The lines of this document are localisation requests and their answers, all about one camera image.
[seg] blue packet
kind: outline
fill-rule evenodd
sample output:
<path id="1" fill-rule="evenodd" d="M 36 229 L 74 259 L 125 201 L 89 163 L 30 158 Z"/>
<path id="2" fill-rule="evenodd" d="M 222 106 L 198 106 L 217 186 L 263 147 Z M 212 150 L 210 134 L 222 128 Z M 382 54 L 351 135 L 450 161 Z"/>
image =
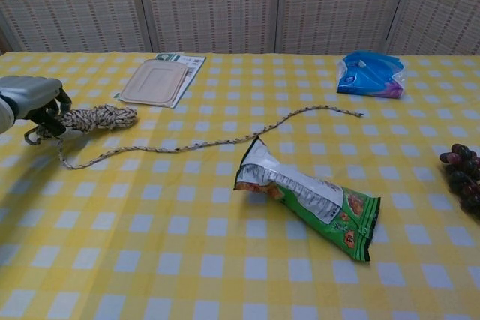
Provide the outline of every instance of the blue packet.
<path id="1" fill-rule="evenodd" d="M 399 58 L 357 51 L 337 64 L 337 92 L 400 99 L 407 72 Z"/>

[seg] rope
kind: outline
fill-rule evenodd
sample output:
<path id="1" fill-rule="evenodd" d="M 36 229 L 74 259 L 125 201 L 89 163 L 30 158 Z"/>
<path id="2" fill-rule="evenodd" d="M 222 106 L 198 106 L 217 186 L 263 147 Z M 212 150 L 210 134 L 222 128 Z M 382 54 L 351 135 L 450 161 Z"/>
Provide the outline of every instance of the rope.
<path id="1" fill-rule="evenodd" d="M 363 116 L 363 114 L 361 114 L 360 112 L 352 112 L 345 109 L 339 109 L 335 106 L 328 106 L 328 105 L 306 106 L 305 108 L 297 109 L 297 110 L 294 110 L 293 112 L 290 112 L 289 114 L 282 117 L 282 119 L 280 119 L 276 123 L 270 124 L 264 127 L 263 129 L 261 129 L 260 131 L 250 133 L 248 135 L 241 136 L 239 138 L 223 139 L 223 140 L 216 140 L 211 142 L 196 142 L 192 145 L 185 145 L 180 148 L 174 148 L 174 149 L 157 148 L 157 147 L 151 147 L 151 146 L 124 146 L 124 147 L 109 150 L 106 153 L 103 153 L 98 157 L 88 161 L 87 163 L 78 164 L 78 165 L 71 164 L 67 161 L 67 159 L 64 156 L 63 140 L 59 139 L 57 142 L 58 157 L 60 161 L 63 163 L 63 165 L 68 169 L 84 169 L 84 168 L 88 168 L 89 166 L 92 166 L 95 163 L 98 163 L 102 160 L 112 157 L 113 155 L 125 153 L 126 151 L 141 150 L 141 151 L 150 151 L 150 152 L 162 153 L 162 154 L 178 154 L 186 151 L 194 151 L 201 148 L 208 148 L 208 147 L 217 146 L 217 145 L 240 144 L 240 143 L 255 139 L 258 136 L 263 135 L 269 132 L 270 130 L 273 130 L 279 127 L 280 125 L 282 125 L 282 123 L 284 123 L 285 121 L 287 121 L 288 119 L 290 119 L 295 115 L 301 114 L 303 112 L 307 112 L 309 110 L 320 110 L 320 109 L 332 110 L 334 112 L 341 112 L 343 114 L 356 116 L 357 118 L 360 118 Z M 136 110 L 130 109 L 130 108 L 118 109 L 118 108 L 115 108 L 114 106 L 103 105 L 103 106 L 95 107 L 92 110 L 83 110 L 83 109 L 71 110 L 63 115 L 60 115 L 58 119 L 66 127 L 70 127 L 75 130 L 81 130 L 84 133 L 89 133 L 95 128 L 115 129 L 119 127 L 120 128 L 131 127 L 137 120 L 136 113 L 137 113 Z M 49 134 L 49 132 L 46 129 L 44 129 L 41 126 L 38 126 L 25 134 L 25 140 L 27 140 L 28 135 L 33 132 L 37 134 L 39 139 L 52 139 L 51 134 Z"/>

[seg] beige plastic lid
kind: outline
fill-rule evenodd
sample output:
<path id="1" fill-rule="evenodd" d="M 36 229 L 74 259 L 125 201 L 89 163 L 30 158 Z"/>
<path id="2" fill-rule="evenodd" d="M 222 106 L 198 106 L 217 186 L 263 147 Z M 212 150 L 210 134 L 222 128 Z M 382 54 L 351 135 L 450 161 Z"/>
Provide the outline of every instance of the beige plastic lid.
<path id="1" fill-rule="evenodd" d="M 156 106 L 172 106 L 187 65 L 172 61 L 147 60 L 135 71 L 120 93 L 120 100 Z"/>

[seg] yellow checkered tablecloth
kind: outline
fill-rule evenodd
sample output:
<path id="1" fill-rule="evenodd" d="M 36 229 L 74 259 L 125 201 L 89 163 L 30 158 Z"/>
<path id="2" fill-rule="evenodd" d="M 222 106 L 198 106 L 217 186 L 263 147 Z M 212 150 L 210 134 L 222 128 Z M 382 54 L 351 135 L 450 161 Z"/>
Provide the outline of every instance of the yellow checkered tablecloth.
<path id="1" fill-rule="evenodd" d="M 113 100 L 152 54 L 8 53 L 0 76 L 55 77 L 75 108 Z M 207 55 L 176 109 L 138 106 L 129 130 L 69 144 L 83 162 L 121 145 L 229 138 L 290 110 L 262 139 L 280 161 L 382 197 L 355 263 L 286 207 L 233 192 L 248 144 L 131 152 L 66 170 L 32 123 L 0 135 L 1 319 L 480 319 L 480 228 L 448 192 L 438 154 L 480 154 L 480 58 L 405 57 L 402 100 L 335 92 L 338 57 Z"/>

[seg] grapes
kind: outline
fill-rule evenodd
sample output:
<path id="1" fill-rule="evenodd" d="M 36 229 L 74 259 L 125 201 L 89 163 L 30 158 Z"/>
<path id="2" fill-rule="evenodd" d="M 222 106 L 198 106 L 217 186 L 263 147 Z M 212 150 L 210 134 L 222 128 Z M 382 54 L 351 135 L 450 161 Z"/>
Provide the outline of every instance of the grapes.
<path id="1" fill-rule="evenodd" d="M 449 162 L 449 159 L 448 159 L 448 156 L 449 156 L 450 153 L 443 153 L 440 155 L 440 161 L 442 163 L 450 163 Z"/>
<path id="2" fill-rule="evenodd" d="M 451 146 L 451 149 L 452 149 L 451 151 L 453 151 L 454 153 L 456 153 L 457 150 L 458 150 L 459 148 L 461 148 L 462 146 L 463 146 L 462 144 L 453 144 L 453 145 Z"/>
<path id="3" fill-rule="evenodd" d="M 449 153 L 447 154 L 446 158 L 450 164 L 460 164 L 462 161 L 461 156 L 456 153 Z"/>
<path id="4" fill-rule="evenodd" d="M 466 161 L 465 163 L 463 163 L 461 165 L 461 168 L 462 168 L 463 172 L 465 172 L 466 174 L 472 174 L 477 169 L 477 165 L 475 164 L 474 161 L 469 160 L 469 161 Z"/>
<path id="5" fill-rule="evenodd" d="M 472 180 L 478 181 L 480 180 L 480 169 L 477 169 L 472 173 Z"/>
<path id="6" fill-rule="evenodd" d="M 458 155 L 462 158 L 462 160 L 469 160 L 472 158 L 472 152 L 467 148 L 467 149 L 460 149 L 458 151 Z"/>
<path id="7" fill-rule="evenodd" d="M 465 196 L 473 195 L 474 193 L 476 193 L 476 191 L 477 191 L 477 186 L 472 184 L 465 185 L 462 188 L 462 194 Z"/>
<path id="8" fill-rule="evenodd" d="M 452 164 L 448 164 L 446 167 L 445 167 L 445 172 L 447 174 L 451 174 L 453 172 L 456 172 L 457 171 L 457 168 L 455 167 L 455 165 L 452 165 Z"/>
<path id="9" fill-rule="evenodd" d="M 458 194 L 462 209 L 480 217 L 480 157 L 462 144 L 453 144 L 451 149 L 439 156 L 450 191 Z"/>

